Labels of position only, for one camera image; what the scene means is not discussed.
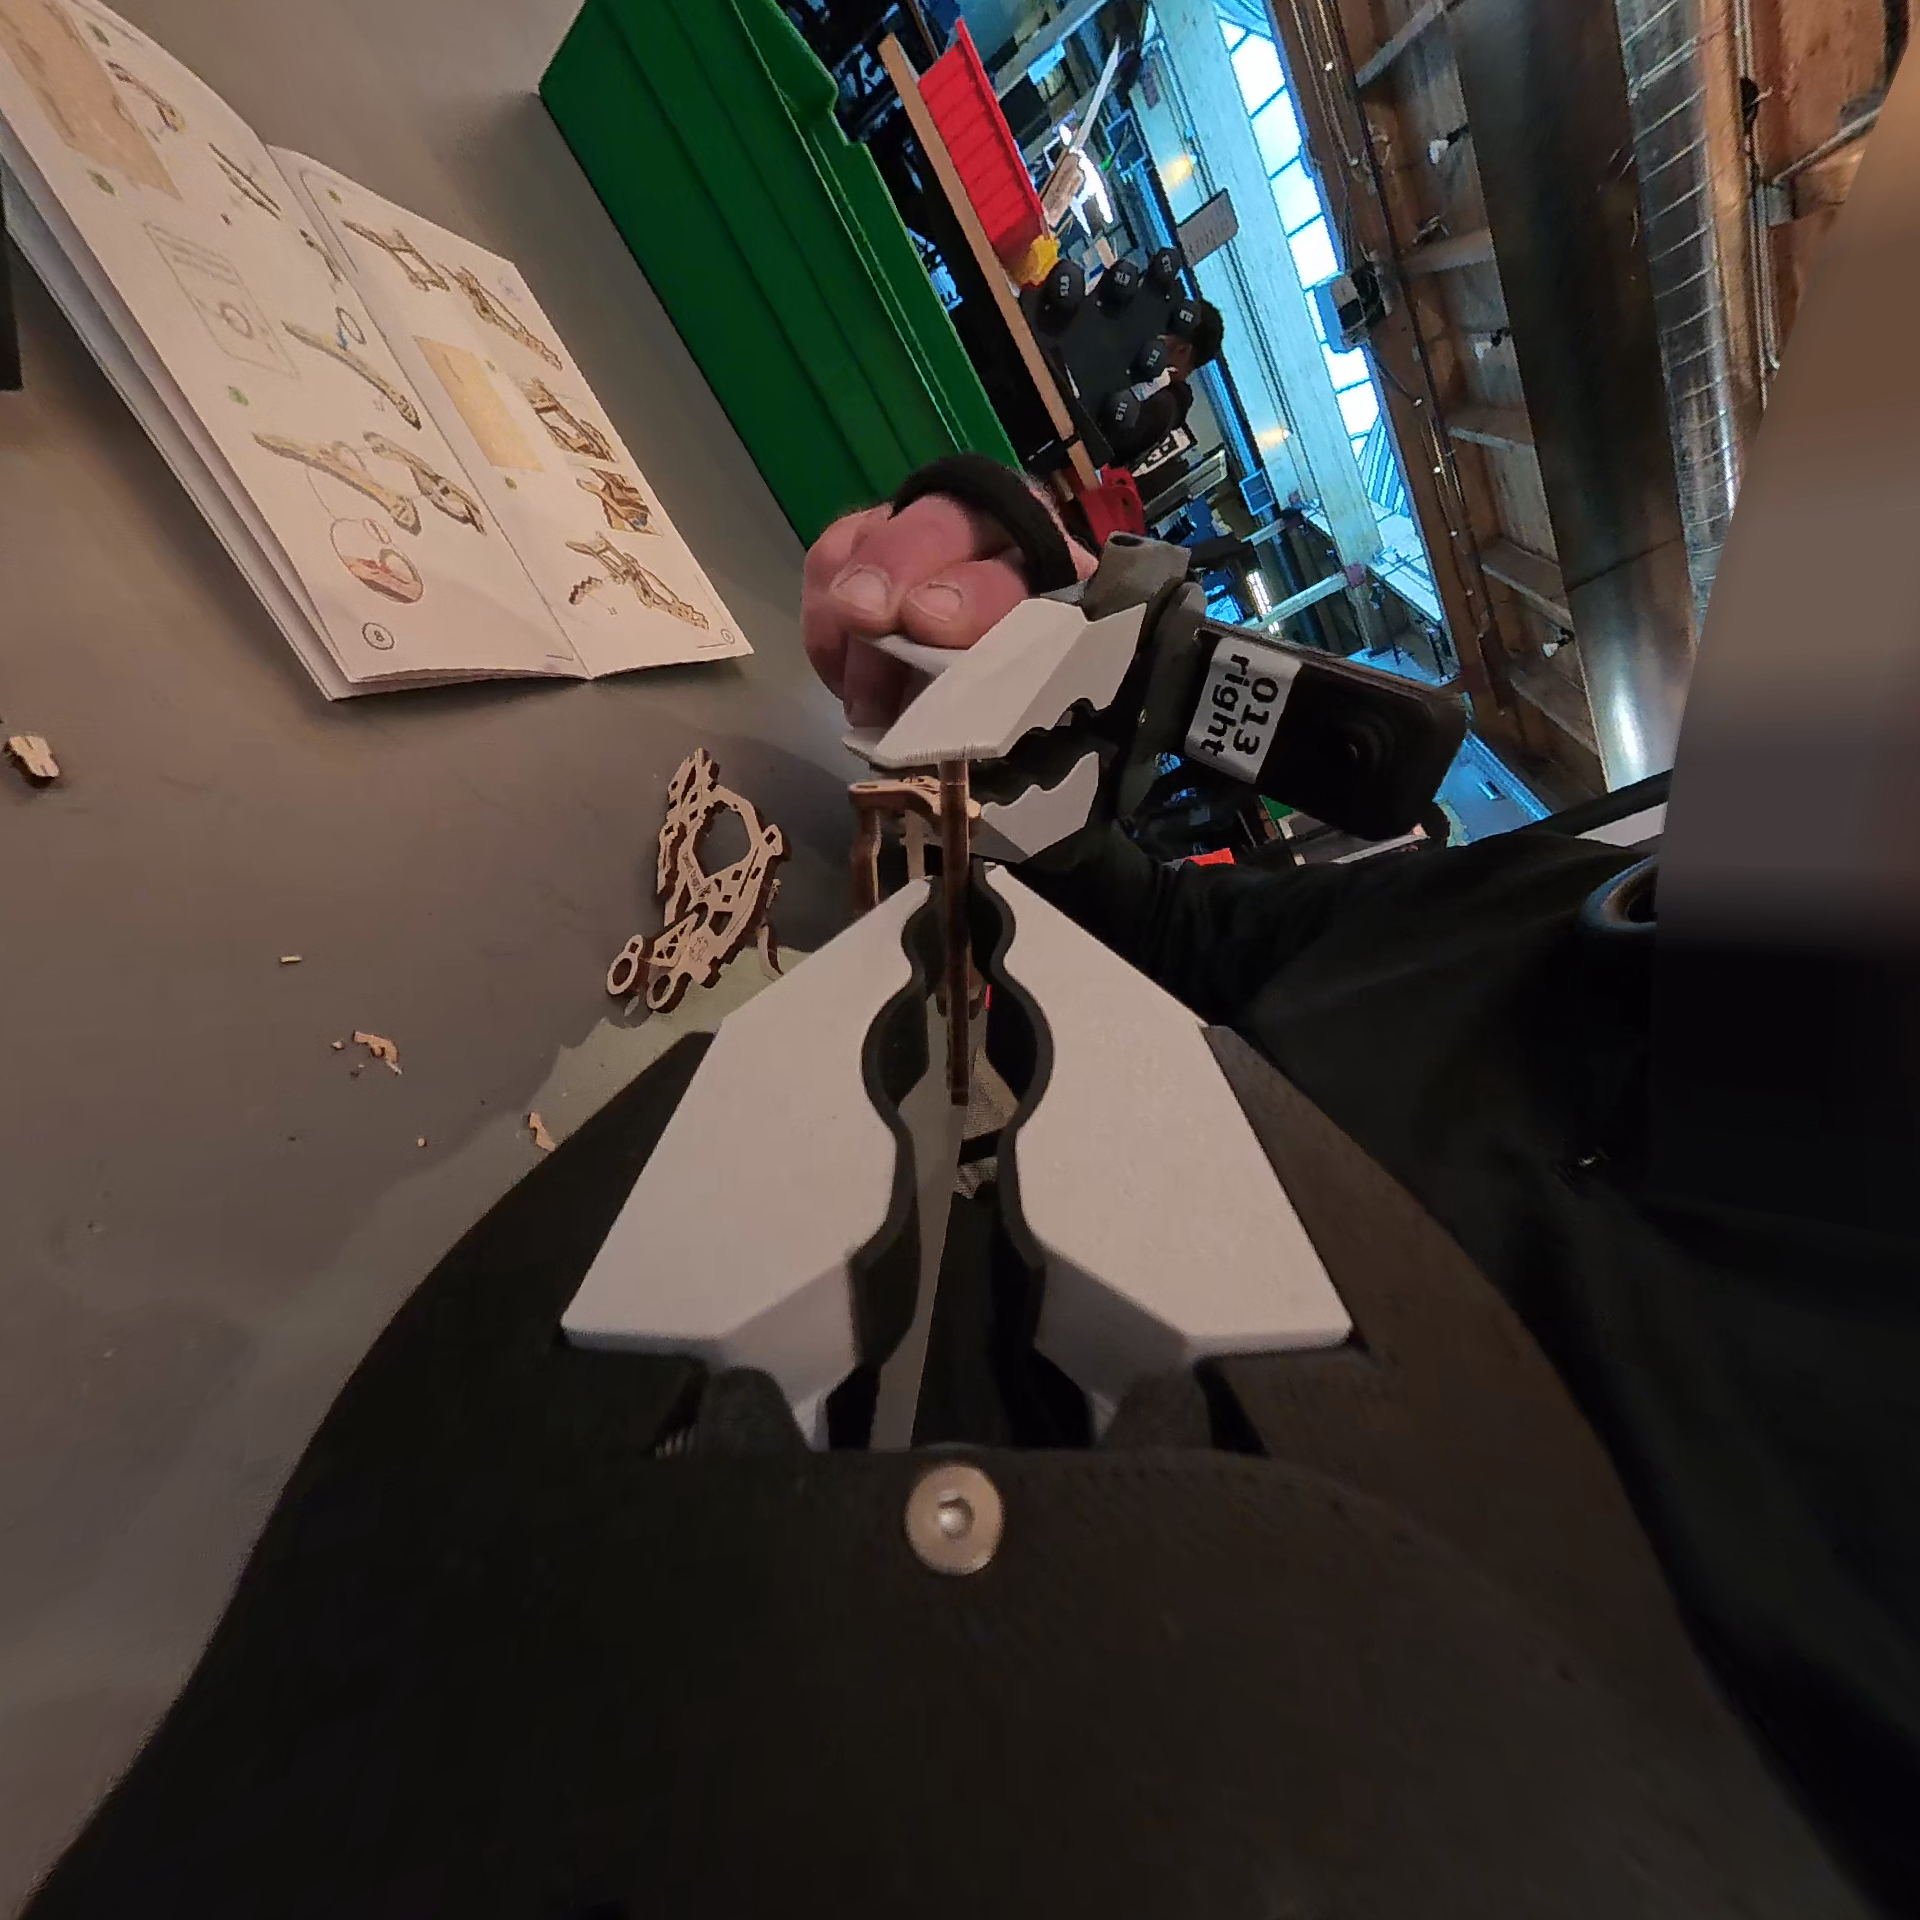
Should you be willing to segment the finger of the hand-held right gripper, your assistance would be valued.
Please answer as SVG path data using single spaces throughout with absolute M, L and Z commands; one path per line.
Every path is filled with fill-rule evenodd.
M 1120 748 L 1111 737 L 971 745 L 972 862 L 1025 862 L 1077 833 L 1106 805 Z
M 1025 598 L 972 645 L 881 636 L 867 650 L 910 665 L 924 684 L 888 728 L 854 728 L 862 761 L 999 761 L 1076 706 L 1111 710 L 1140 643 L 1146 609 L 1088 620 L 1068 598 Z

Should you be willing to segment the person's right forearm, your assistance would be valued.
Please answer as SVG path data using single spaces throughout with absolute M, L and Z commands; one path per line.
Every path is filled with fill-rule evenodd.
M 1088 824 L 1014 878 L 1206 1024 L 1276 1059 L 1256 1000 L 1324 935 L 1342 870 L 1164 866 L 1118 824 Z

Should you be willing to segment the wooden frame part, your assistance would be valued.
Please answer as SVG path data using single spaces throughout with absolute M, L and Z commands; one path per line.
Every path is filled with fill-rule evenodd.
M 938 836 L 938 911 L 944 911 L 944 971 L 936 1006 L 946 1018 L 946 1098 L 953 1111 L 972 1101 L 972 929 L 971 929 L 971 874 L 972 822 L 964 761 L 944 761 L 936 776 L 892 776 L 850 781 L 854 805 L 854 911 L 866 914 L 881 900 L 881 824 L 907 822 Z

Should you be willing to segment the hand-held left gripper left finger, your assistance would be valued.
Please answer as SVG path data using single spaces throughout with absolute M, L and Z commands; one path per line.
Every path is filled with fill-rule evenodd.
M 910 880 L 699 1050 L 562 1331 L 758 1372 L 818 1447 L 888 1445 L 938 1259 L 938 883 Z

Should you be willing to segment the black dumbbell rack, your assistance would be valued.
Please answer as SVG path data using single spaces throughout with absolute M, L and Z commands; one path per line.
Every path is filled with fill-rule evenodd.
M 1228 344 L 1224 313 L 1188 288 L 1188 258 L 1118 258 L 1094 279 L 1072 258 L 1021 293 L 1076 424 L 1098 466 L 1136 466 L 1190 414 L 1190 373 Z

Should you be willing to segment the wooden chassis assembly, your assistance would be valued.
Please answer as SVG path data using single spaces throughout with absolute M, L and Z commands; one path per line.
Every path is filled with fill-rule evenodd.
M 742 846 L 732 862 L 710 866 L 703 833 L 718 813 L 736 818 Z M 666 785 L 659 829 L 662 928 L 620 946 L 605 983 L 609 997 L 640 997 L 649 1013 L 675 1013 L 689 989 L 712 989 L 766 928 L 785 852 L 785 833 L 722 778 L 703 748 L 685 754 Z

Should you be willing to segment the red plastic bin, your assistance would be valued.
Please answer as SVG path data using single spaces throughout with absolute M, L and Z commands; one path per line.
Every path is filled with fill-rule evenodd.
M 994 258 L 1021 275 L 1021 262 L 1045 243 L 1046 219 L 964 19 L 953 25 L 946 52 L 918 74 L 918 99 Z

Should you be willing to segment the open instruction booklet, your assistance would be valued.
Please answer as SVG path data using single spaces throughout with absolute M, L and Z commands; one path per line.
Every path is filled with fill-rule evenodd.
M 515 262 L 263 143 L 108 5 L 2 5 L 2 189 L 326 696 L 753 654 Z

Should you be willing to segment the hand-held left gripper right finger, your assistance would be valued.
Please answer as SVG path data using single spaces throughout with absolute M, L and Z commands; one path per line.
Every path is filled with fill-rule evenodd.
M 1007 870 L 994 1006 L 1033 1028 L 999 1145 L 1007 1238 L 1038 1270 L 1034 1350 L 1111 1424 L 1120 1398 L 1228 1354 L 1336 1350 L 1342 1309 L 1206 1024 Z

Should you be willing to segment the green plastic bin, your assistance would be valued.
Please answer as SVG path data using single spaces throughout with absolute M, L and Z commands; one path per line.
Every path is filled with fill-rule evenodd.
M 777 5 L 583 5 L 542 104 L 801 543 L 938 457 L 1015 463 Z

